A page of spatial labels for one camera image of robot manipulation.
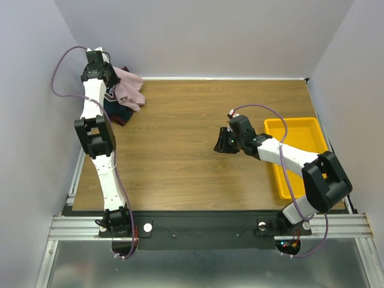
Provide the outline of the pink ribbed tank top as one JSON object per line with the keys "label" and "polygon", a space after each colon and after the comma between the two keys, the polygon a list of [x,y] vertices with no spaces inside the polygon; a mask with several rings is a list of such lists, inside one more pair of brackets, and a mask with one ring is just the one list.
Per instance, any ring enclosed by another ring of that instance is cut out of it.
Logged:
{"label": "pink ribbed tank top", "polygon": [[144,80],[128,71],[114,67],[120,82],[115,85],[115,97],[120,105],[126,106],[134,112],[140,112],[146,104],[145,96],[141,93]]}

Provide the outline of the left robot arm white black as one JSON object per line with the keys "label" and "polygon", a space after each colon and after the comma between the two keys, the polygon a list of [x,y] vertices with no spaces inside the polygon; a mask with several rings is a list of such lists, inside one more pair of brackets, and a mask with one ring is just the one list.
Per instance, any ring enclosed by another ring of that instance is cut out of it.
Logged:
{"label": "left robot arm white black", "polygon": [[110,56],[102,48],[86,50],[87,65],[80,77],[85,100],[83,112],[74,128],[83,151],[96,169],[103,194],[103,218],[96,221],[102,232],[128,237],[133,231],[126,196],[116,172],[116,139],[112,125],[103,110],[107,87],[119,83]]}

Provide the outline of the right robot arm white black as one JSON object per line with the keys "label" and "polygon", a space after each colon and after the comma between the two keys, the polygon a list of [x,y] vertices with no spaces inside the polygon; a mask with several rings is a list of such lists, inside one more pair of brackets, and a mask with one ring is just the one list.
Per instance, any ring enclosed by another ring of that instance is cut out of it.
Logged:
{"label": "right robot arm white black", "polygon": [[317,213],[327,213],[352,192],[353,187],[337,156],[330,151],[321,154],[294,148],[273,138],[256,133],[249,119],[234,112],[228,115],[227,127],[222,127],[214,151],[245,155],[279,165],[301,177],[305,193],[294,198],[277,216],[276,227],[290,234],[298,223],[308,221]]}

